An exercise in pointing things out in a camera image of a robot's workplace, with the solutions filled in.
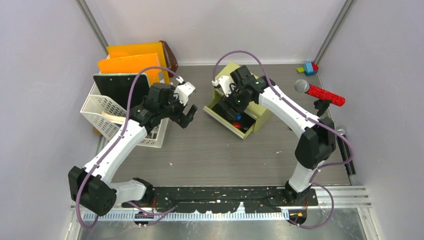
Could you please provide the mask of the green metal drawer cabinet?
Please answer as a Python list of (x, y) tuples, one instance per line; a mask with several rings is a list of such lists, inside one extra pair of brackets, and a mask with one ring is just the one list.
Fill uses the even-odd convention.
[[(250, 85), (256, 89), (258, 93), (261, 88), (268, 86), (264, 76), (257, 77), (249, 71), (247, 66), (240, 66), (234, 62), (227, 64), (224, 69), (221, 70), (221, 72), (215, 77), (215, 79), (221, 76), (231, 77), (237, 86)], [(259, 105), (258, 101), (251, 101), (245, 111), (236, 111), (242, 116), (240, 120), (230, 121), (227, 119), (222, 109), (217, 105), (219, 100), (227, 100), (227, 97), (225, 97), (222, 93), (222, 89), (218, 87), (215, 88), (213, 86), (212, 96), (212, 102), (204, 106), (203, 110), (241, 139), (245, 139), (250, 133), (257, 133), (272, 115), (271, 111), (264, 106)], [(232, 125), (233, 122), (240, 123), (241, 126), (250, 126), (250, 129), (247, 131), (242, 130), (242, 128), (237, 129)]]

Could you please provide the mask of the Nineteen Eighty-Four dark book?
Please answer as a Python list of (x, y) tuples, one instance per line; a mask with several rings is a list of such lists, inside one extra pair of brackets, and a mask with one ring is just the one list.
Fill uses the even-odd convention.
[(101, 113), (101, 116), (103, 116), (108, 121), (110, 121), (111, 123), (116, 124), (116, 125), (122, 125), (126, 121), (126, 118), (123, 117), (123, 116), (116, 116), (116, 115), (108, 114), (105, 111), (103, 111)]

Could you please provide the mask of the black clipboard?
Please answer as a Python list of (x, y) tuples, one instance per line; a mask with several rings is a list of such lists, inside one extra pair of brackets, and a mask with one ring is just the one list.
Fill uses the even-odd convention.
[[(136, 76), (136, 73), (98, 73), (93, 76), (93, 80), (101, 95), (110, 97), (122, 108), (126, 109), (130, 89)], [(143, 73), (136, 81), (131, 95), (130, 108), (142, 103), (143, 97), (149, 93), (149, 88), (149, 79)]]

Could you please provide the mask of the thick orange binder folder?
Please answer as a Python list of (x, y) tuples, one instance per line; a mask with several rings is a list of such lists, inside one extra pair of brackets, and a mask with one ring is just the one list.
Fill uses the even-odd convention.
[[(161, 63), (157, 53), (108, 58), (97, 62), (97, 66), (103, 74), (138, 74), (147, 67), (160, 65)], [(147, 74), (150, 85), (159, 82), (169, 83), (164, 71), (161, 69), (154, 68), (144, 73)]]

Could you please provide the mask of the white plastic file rack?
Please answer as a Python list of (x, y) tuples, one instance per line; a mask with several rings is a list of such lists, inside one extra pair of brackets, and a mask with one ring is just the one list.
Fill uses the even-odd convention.
[[(103, 135), (108, 141), (111, 140), (121, 127), (120, 123), (114, 123), (106, 115), (125, 117), (126, 110), (108, 96), (101, 95), (96, 84), (93, 84), (80, 113)], [(169, 119), (161, 120), (151, 133), (140, 141), (139, 146), (161, 148), (163, 146)]]

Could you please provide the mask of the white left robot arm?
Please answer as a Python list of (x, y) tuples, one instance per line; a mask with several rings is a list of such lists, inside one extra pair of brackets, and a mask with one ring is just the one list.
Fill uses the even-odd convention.
[(141, 104), (129, 111), (116, 135), (90, 162), (68, 173), (71, 198), (76, 207), (83, 206), (98, 216), (106, 215), (114, 205), (135, 201), (141, 207), (153, 202), (152, 186), (145, 180), (133, 178), (113, 183), (116, 171), (131, 151), (157, 127), (163, 119), (186, 128), (194, 119), (197, 107), (184, 113), (190, 96), (196, 91), (190, 82), (177, 86), (154, 83)]

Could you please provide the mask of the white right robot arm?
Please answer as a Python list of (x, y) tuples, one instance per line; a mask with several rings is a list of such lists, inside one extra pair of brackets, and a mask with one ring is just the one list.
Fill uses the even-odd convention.
[(299, 205), (312, 185), (312, 179), (336, 149), (335, 124), (329, 118), (320, 118), (294, 102), (267, 75), (255, 77), (243, 65), (229, 75), (214, 77), (214, 88), (223, 96), (218, 103), (230, 120), (235, 120), (254, 102), (271, 111), (297, 136), (294, 152), (297, 160), (292, 176), (286, 182), (283, 199)]

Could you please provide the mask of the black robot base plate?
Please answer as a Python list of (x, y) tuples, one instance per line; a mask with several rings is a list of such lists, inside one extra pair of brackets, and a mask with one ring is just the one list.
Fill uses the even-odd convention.
[(239, 207), (245, 213), (275, 213), (280, 207), (315, 207), (318, 198), (310, 188), (298, 199), (286, 196), (278, 186), (210, 186), (154, 187), (141, 200), (133, 201), (141, 208), (153, 208), (163, 213), (174, 208), (176, 213), (234, 213)]

